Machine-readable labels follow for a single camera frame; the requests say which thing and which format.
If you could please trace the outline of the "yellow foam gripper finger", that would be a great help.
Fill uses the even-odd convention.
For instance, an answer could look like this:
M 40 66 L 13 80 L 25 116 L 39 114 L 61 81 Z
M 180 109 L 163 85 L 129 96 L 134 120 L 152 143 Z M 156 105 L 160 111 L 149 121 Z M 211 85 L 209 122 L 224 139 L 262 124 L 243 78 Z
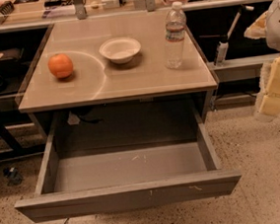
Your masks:
M 280 56 L 262 65 L 254 117 L 265 122 L 280 114 Z

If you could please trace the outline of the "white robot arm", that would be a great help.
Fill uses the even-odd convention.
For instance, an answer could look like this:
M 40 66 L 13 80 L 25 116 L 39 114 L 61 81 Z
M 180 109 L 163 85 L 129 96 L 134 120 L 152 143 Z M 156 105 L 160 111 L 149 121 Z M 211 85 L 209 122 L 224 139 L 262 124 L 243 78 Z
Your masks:
M 280 0 L 272 1 L 267 12 L 245 30 L 245 37 L 264 37 L 267 46 L 280 52 Z M 280 113 L 280 55 L 264 62 L 260 70 L 254 117 L 262 122 L 272 121 Z

